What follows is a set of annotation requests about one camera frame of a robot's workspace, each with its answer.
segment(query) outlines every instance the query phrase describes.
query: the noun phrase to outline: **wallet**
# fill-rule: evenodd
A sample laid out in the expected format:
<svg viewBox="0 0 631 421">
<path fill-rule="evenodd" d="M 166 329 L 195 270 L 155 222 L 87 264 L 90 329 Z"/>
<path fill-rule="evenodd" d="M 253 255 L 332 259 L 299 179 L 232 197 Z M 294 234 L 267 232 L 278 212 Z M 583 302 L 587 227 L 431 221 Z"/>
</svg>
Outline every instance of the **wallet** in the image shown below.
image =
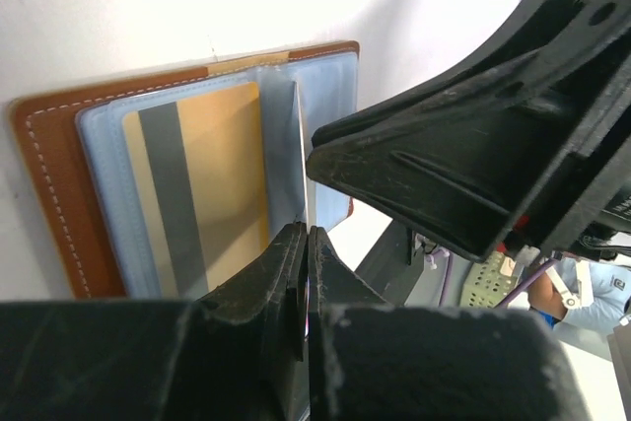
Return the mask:
<svg viewBox="0 0 631 421">
<path fill-rule="evenodd" d="M 30 98 L 12 125 L 78 298 L 196 298 L 304 220 L 307 129 L 355 110 L 345 41 Z M 352 201 L 315 187 L 330 229 Z"/>
</svg>

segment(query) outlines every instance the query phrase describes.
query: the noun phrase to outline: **perforated green panel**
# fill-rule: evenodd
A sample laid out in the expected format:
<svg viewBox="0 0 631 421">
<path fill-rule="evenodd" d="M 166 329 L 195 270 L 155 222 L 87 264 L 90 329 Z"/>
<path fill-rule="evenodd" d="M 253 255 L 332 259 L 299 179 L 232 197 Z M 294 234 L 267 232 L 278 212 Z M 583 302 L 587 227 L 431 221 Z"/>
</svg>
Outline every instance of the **perforated green panel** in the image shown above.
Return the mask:
<svg viewBox="0 0 631 421">
<path fill-rule="evenodd" d="M 471 266 L 462 286 L 461 307 L 493 308 L 517 286 L 517 277 L 500 273 L 506 258 L 494 251 L 484 263 Z"/>
</svg>

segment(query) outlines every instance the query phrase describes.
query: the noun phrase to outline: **gray stripe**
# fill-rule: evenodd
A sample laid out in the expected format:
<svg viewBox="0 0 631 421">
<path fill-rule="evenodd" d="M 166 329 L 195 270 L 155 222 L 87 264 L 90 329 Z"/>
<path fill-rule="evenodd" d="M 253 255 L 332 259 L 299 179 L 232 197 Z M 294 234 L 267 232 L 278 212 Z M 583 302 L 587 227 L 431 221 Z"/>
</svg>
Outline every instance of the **gray stripe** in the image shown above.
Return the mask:
<svg viewBox="0 0 631 421">
<path fill-rule="evenodd" d="M 190 190 L 177 103 L 139 112 L 177 290 L 183 297 L 208 293 L 206 267 Z"/>
</svg>

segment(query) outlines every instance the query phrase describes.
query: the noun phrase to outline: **brown leather wallet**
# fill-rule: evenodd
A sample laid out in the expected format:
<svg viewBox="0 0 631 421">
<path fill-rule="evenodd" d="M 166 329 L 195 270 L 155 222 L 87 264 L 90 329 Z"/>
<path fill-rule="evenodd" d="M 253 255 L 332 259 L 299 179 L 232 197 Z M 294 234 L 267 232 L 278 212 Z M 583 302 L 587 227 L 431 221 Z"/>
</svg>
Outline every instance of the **brown leather wallet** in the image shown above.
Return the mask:
<svg viewBox="0 0 631 421">
<path fill-rule="evenodd" d="M 282 64 L 344 51 L 359 54 L 359 44 L 340 41 L 256 54 L 35 96 L 14 103 L 11 124 L 75 296 L 126 296 L 75 127 L 78 112 L 114 99 L 193 83 L 256 65 Z"/>
</svg>

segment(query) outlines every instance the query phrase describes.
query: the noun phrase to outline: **white stitching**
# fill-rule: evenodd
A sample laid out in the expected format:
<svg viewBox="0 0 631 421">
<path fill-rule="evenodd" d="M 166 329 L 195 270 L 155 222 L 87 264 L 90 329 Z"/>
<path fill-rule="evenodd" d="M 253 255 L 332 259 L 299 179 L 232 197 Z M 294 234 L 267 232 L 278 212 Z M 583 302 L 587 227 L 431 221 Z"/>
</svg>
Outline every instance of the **white stitching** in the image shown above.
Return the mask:
<svg viewBox="0 0 631 421">
<path fill-rule="evenodd" d="M 352 47 L 346 47 L 346 48 L 339 48 L 339 49 L 334 49 L 334 50 L 330 50 L 330 51 L 323 51 L 320 53 L 315 53 L 315 54 L 310 54 L 307 56 L 301 56 L 299 58 L 296 58 L 297 61 L 302 61 L 304 59 L 309 59 L 309 58 L 315 58 L 318 56 L 325 56 L 325 55 L 329 55 L 329 54 L 333 54 L 333 53 L 341 53 L 341 52 L 345 52 L 345 51 L 355 51 L 354 48 Z M 266 63 L 260 63 L 260 64 L 254 64 L 254 65 L 250 65 L 250 66 L 243 66 L 241 68 L 236 68 L 236 69 L 232 69 L 232 70 L 228 70 L 228 71 L 221 71 L 219 73 L 214 73 L 214 74 L 210 74 L 207 76 L 202 76 L 202 77 L 198 77 L 198 78 L 193 78 L 193 79 L 188 79 L 185 81 L 173 81 L 172 83 L 168 83 L 168 84 L 163 84 L 160 86 L 156 86 L 156 87 L 149 87 L 149 88 L 145 88 L 145 89 L 139 89 L 138 91 L 128 91 L 125 93 L 121 93 L 121 94 L 117 94 L 115 96 L 105 96 L 103 98 L 94 98 L 94 99 L 85 99 L 82 100 L 80 102 L 76 102 L 76 103 L 71 103 L 71 104 L 64 104 L 64 105 L 57 105 L 55 107 L 48 107 L 48 108 L 44 108 L 42 110 L 36 110 L 35 112 L 31 113 L 30 115 L 27 116 L 27 120 L 25 121 L 25 126 L 27 127 L 29 136 L 31 137 L 31 139 L 33 140 L 33 145 L 37 154 L 37 158 L 39 159 L 39 162 L 41 163 L 41 171 L 44 175 L 44 179 L 46 181 L 46 183 L 48 184 L 48 191 L 50 192 L 50 195 L 52 197 L 52 202 L 55 205 L 55 211 L 57 212 L 57 215 L 59 217 L 59 221 L 61 223 L 61 227 L 63 230 L 63 233 L 65 235 L 66 241 L 68 242 L 68 246 L 70 248 L 70 252 L 72 254 L 72 257 L 75 260 L 75 264 L 77 265 L 77 271 L 79 273 L 79 276 L 81 278 L 81 282 L 83 283 L 83 288 L 86 292 L 86 296 L 88 298 L 92 298 L 92 293 L 90 291 L 90 287 L 88 286 L 88 280 L 86 279 L 86 275 L 83 271 L 83 264 L 81 263 L 81 259 L 79 258 L 79 255 L 76 252 L 75 246 L 74 246 L 74 241 L 72 239 L 72 236 L 70 235 L 70 230 L 68 229 L 68 227 L 65 225 L 66 220 L 65 217 L 63 215 L 63 211 L 61 209 L 61 207 L 59 206 L 59 199 L 57 198 L 57 194 L 55 192 L 55 188 L 52 185 L 52 179 L 50 178 L 50 175 L 48 174 L 48 168 L 46 166 L 46 163 L 44 161 L 44 157 L 43 154 L 40 152 L 40 146 L 37 143 L 37 139 L 35 137 L 35 132 L 33 131 L 33 124 L 31 122 L 31 120 L 33 119 L 33 117 L 35 115 L 39 115 L 39 114 L 43 114 L 43 113 L 47 113 L 47 112 L 52 112 L 61 108 L 67 108 L 67 107 L 72 107 L 75 105 L 82 105 L 82 104 L 95 104 L 101 101 L 107 101 L 109 99 L 115 99 L 115 98 L 122 98 L 125 96 L 132 96 L 134 94 L 139 94 L 139 93 L 143 93 L 146 91 L 157 91 L 157 90 L 162 90 L 165 88 L 169 88 L 171 86 L 177 86 L 177 85 L 181 85 L 181 84 L 187 84 L 187 83 L 192 83 L 192 82 L 196 82 L 196 81 L 202 81 L 202 80 L 207 80 L 207 79 L 211 79 L 217 76 L 224 76 L 227 74 L 232 74 L 232 73 L 238 73 L 240 71 L 245 71 L 246 69 L 252 68 L 252 67 L 257 67 L 257 66 L 271 66 L 274 64 L 281 64 L 281 63 L 287 63 L 287 62 L 292 62 L 292 60 L 290 58 L 283 58 L 283 59 L 279 59 L 276 61 L 268 61 Z"/>
</svg>

